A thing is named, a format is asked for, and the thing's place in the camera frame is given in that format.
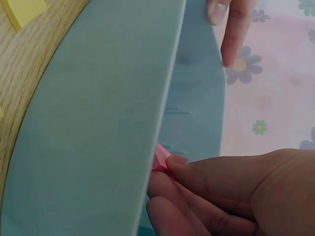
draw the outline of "hand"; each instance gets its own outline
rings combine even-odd
[[[171,156],[151,175],[147,212],[158,236],[313,236],[315,152],[186,163]]]
[[[208,19],[215,26],[222,24],[230,6],[221,46],[222,60],[225,67],[231,67],[237,59],[251,24],[255,2],[255,0],[207,0]]]

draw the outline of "green flower print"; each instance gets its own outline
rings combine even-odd
[[[304,10],[304,15],[310,14],[315,17],[315,0],[298,0],[300,2],[299,9]]]
[[[252,124],[252,131],[255,135],[263,135],[267,131],[267,124],[264,120],[257,120],[256,123]]]
[[[310,37],[310,41],[315,43],[315,29],[311,29],[310,32],[308,32],[308,35]]]

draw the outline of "fingernail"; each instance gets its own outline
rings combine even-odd
[[[225,13],[227,11],[227,6],[222,3],[210,3],[208,5],[208,19],[215,26],[222,24],[224,20]]]
[[[169,156],[169,158],[167,159],[167,162],[171,162],[171,163],[179,164],[179,165],[185,165],[189,163],[189,160],[182,156],[172,155],[172,156]]]

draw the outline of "finger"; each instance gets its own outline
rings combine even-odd
[[[183,214],[166,198],[155,197],[148,201],[147,212],[158,236],[194,236]]]
[[[219,26],[224,20],[231,0],[207,0],[207,15],[214,26]]]
[[[178,183],[190,210],[196,214],[212,235],[253,236],[258,225],[250,220],[229,215],[207,200],[193,194]]]
[[[189,208],[176,188],[174,181],[163,172],[152,172],[149,180],[148,190],[149,198],[157,196],[165,197],[170,200],[183,214],[189,211]]]
[[[230,4],[225,35],[221,46],[223,65],[231,67],[242,48],[251,24],[254,0],[233,0]]]
[[[178,164],[178,156],[167,159],[173,177],[197,195],[216,195],[250,203],[252,194],[266,178],[299,150],[278,150],[259,156],[218,157]]]
[[[256,221],[250,204],[240,203],[238,201],[221,198],[215,195],[203,195],[201,197],[230,215],[235,215],[253,222]]]
[[[164,197],[168,199],[174,207],[186,218],[195,235],[208,236],[209,232],[198,219],[198,217],[190,211],[181,192],[175,185],[175,182],[162,172],[153,172],[150,177],[148,187],[149,198]]]

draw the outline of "purple flower print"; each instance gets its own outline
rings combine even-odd
[[[225,69],[226,84],[232,85],[237,79],[241,83],[248,84],[252,81],[252,74],[260,74],[262,68],[254,65],[261,61],[261,56],[252,55],[250,47],[243,47],[234,65]]]
[[[306,140],[302,141],[300,144],[300,149],[315,150],[315,127],[311,131],[311,138],[312,142]]]
[[[266,20],[270,20],[270,16],[265,15],[265,11],[264,10],[254,10],[254,12],[252,13],[252,22],[256,23],[256,22],[266,22]]]

